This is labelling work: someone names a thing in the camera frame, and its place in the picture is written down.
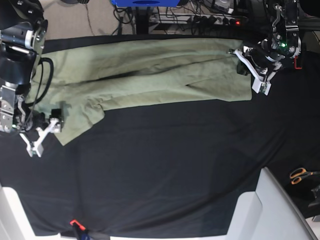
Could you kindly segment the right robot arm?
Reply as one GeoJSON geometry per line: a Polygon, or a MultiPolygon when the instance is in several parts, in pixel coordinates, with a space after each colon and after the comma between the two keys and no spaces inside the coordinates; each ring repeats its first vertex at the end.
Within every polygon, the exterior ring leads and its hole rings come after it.
{"type": "Polygon", "coordinates": [[[20,135],[30,157],[41,157],[46,136],[61,132],[64,123],[60,108],[52,109],[49,118],[35,110],[47,94],[54,73],[53,61],[42,57],[47,29],[40,1],[0,2],[0,130],[20,135]],[[46,86],[27,103],[31,81],[44,63],[50,66],[46,86]]]}

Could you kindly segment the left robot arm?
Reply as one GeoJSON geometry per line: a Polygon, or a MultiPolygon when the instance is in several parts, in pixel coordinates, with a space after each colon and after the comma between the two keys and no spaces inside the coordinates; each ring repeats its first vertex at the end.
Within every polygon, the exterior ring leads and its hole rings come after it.
{"type": "Polygon", "coordinates": [[[302,44],[299,27],[299,9],[296,0],[263,1],[265,16],[270,23],[267,37],[258,43],[243,43],[230,54],[239,60],[237,73],[250,74],[252,90],[268,95],[272,78],[284,69],[302,69],[302,44]]]}

